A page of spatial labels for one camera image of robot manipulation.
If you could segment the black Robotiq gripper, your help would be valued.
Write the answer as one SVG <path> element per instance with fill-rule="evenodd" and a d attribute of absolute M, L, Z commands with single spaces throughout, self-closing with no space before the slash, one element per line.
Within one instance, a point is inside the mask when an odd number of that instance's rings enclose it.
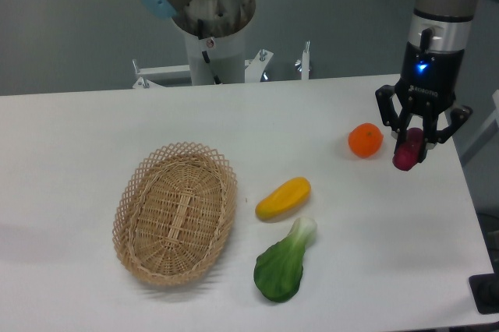
<path fill-rule="evenodd" d="M 383 85 L 375 92 L 383 124 L 391 128 L 398 140 L 405 140 L 409 113 L 422 115 L 418 162 L 426 159 L 428 150 L 449 140 L 470 118 L 469 106 L 454 104 L 455 85 L 462 64 L 463 50 L 451 53 L 422 53 L 408 43 L 400 79 L 395 86 Z M 402 109 L 395 111 L 393 97 L 397 95 Z M 439 114 L 451 107 L 450 123 L 437 128 Z"/>

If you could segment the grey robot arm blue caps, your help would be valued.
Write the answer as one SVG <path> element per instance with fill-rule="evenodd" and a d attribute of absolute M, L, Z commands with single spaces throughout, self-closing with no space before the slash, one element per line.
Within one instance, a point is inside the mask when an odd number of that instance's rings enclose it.
<path fill-rule="evenodd" d="M 241 82 L 244 64 L 223 58 L 216 66 L 218 39 L 242 30 L 252 19 L 253 0 L 140 0 L 160 19 L 173 19 L 193 38 L 197 85 Z M 376 92 L 382 122 L 396 140 L 394 164 L 410 169 L 446 142 L 472 110 L 455 101 L 455 84 L 478 0 L 416 0 L 399 81 Z"/>

